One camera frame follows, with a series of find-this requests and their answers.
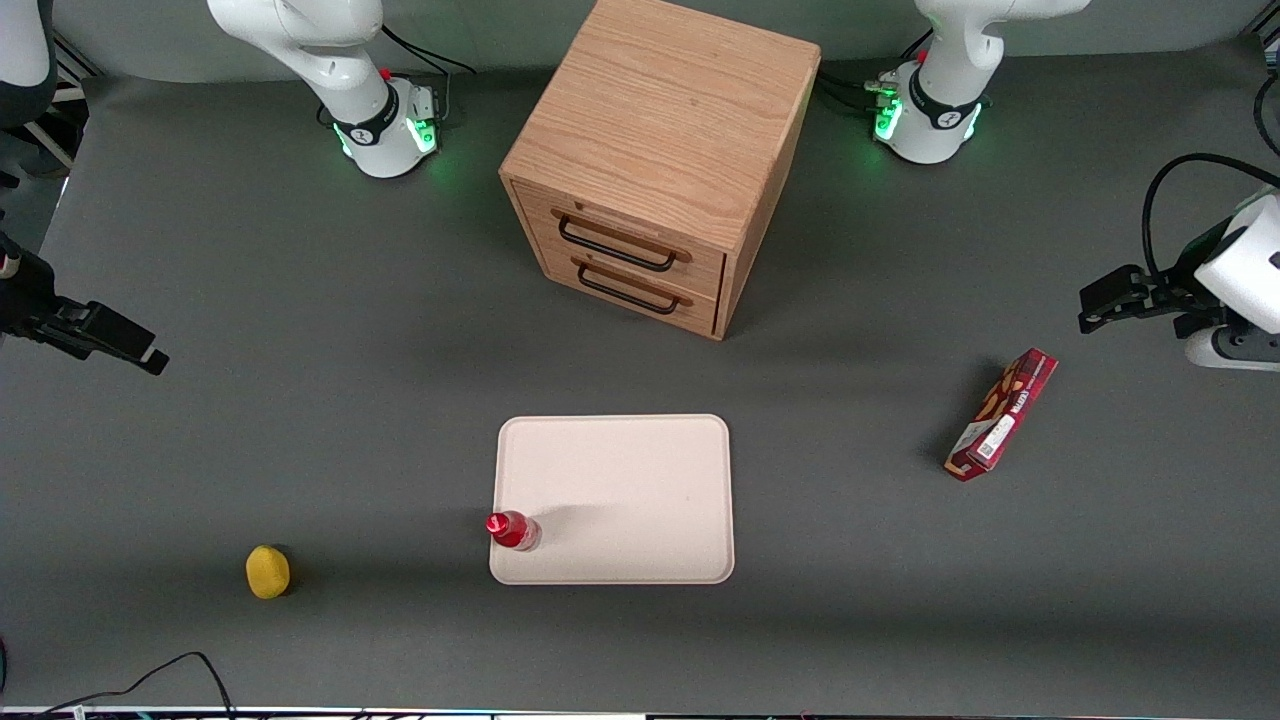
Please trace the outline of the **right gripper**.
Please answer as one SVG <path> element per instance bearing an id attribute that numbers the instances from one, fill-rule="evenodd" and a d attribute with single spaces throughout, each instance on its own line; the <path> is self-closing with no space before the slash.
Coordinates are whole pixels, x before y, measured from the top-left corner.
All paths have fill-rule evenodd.
<path id="1" fill-rule="evenodd" d="M 55 291 L 52 268 L 6 234 L 1 236 L 1 245 L 4 334 L 50 343 L 81 361 L 92 354 L 104 354 L 150 375 L 163 374 L 170 359 L 155 348 L 155 333 L 97 301 L 63 306 Z M 64 323 L 51 324 L 49 332 L 50 320 Z"/>

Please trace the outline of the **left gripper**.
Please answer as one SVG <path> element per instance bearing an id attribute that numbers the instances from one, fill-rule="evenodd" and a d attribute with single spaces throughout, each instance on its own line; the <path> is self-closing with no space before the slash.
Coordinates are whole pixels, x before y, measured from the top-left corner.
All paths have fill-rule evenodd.
<path id="1" fill-rule="evenodd" d="M 1212 369 L 1279 372 L 1277 334 L 1262 329 L 1231 310 L 1202 286 L 1190 270 L 1172 268 L 1158 273 L 1164 290 L 1153 292 L 1162 307 L 1174 314 L 1175 336 L 1184 343 L 1187 359 Z M 1078 329 L 1094 333 L 1115 322 L 1144 319 L 1152 306 L 1149 277 L 1142 266 L 1126 264 L 1085 287 L 1080 300 Z"/>

